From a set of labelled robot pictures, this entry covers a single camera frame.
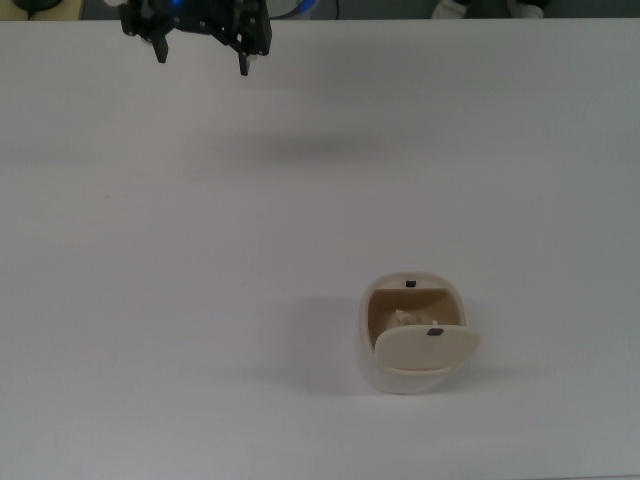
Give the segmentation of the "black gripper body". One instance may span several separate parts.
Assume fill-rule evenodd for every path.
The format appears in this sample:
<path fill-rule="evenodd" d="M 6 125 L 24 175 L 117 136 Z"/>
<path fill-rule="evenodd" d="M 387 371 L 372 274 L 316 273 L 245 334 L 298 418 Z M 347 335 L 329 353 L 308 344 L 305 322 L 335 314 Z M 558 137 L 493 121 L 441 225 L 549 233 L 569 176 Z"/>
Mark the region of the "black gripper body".
<path fill-rule="evenodd" d="M 170 17 L 173 30 L 191 33 L 217 31 L 235 10 L 268 11 L 265 1 L 127 1 L 126 9 L 140 10 L 145 17 Z"/>

